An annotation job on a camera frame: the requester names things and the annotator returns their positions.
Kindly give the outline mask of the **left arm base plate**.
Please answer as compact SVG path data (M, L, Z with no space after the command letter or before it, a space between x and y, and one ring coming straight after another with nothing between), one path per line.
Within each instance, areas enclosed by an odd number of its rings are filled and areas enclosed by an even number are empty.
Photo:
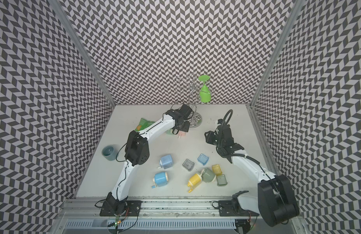
M100 210L99 216L138 216L141 211L142 201L129 200L123 202L115 202L114 205L109 204L108 201L104 201Z

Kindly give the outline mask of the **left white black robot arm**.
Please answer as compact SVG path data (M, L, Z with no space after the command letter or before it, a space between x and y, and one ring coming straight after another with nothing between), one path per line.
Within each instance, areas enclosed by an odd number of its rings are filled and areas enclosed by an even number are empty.
M193 117L194 110L190 105L183 104L180 108L171 108L162 114L161 118L149 127L138 132L131 131L125 144L124 167L120 177L107 197L103 200L101 211L110 214L120 214L124 211L134 175L141 165L147 162L150 156L149 145L160 135L172 130L188 132L189 120Z

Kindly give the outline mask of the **mint green pencil sharpener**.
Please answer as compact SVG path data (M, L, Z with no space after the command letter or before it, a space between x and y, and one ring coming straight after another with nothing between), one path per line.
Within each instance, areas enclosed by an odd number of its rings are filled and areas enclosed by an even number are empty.
M175 131L174 131L173 129L169 129L169 130L166 131L166 133L167 133L168 135L174 135L174 134L175 134Z

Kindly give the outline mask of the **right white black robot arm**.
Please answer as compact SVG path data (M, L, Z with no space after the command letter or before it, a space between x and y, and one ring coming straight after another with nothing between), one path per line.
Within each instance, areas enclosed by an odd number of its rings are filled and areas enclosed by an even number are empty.
M299 215L299 205L288 177L276 175L249 156L243 146L234 142L226 121L219 119L216 129L204 135L206 143L214 145L218 155L240 168L256 184L255 192L245 190L233 195L238 209L260 214L270 227Z

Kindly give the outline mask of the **clear grey tray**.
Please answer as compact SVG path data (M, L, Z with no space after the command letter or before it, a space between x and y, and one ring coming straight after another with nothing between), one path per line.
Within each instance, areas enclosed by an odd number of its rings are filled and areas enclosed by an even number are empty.
M195 163L194 163L193 161L189 160L189 159L186 159L186 160L183 162L182 166L183 166L187 171L191 172L191 171L193 170L194 166L195 166Z

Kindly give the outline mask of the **clear blue tray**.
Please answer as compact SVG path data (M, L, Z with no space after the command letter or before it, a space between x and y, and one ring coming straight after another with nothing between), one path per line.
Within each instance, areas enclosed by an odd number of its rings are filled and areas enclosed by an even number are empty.
M197 158L197 160L199 163L201 163L203 166L205 166L209 161L209 157L206 156L205 154L200 154L199 157Z

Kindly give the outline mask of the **blue pencil sharpener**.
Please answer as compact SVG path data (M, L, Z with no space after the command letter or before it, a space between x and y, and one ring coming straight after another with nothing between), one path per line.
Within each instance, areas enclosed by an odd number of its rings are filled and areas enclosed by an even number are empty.
M168 169L173 167L173 159L171 155L166 155L160 158L158 169Z
M168 181L169 179L167 172L157 173L153 178L154 185L152 186L152 188L163 187L168 184Z

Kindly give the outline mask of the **pink pencil sharpener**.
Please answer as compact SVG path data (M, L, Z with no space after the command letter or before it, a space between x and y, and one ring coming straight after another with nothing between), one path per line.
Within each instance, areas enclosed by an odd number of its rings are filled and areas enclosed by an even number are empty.
M184 137L185 135L186 135L186 132L179 131L179 132L178 132L178 139Z

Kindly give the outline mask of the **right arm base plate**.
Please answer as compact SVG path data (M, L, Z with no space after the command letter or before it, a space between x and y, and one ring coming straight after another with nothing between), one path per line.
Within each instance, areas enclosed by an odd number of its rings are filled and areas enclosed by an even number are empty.
M219 200L218 210L220 216L259 216L258 213L244 210L240 207L239 203L234 200Z

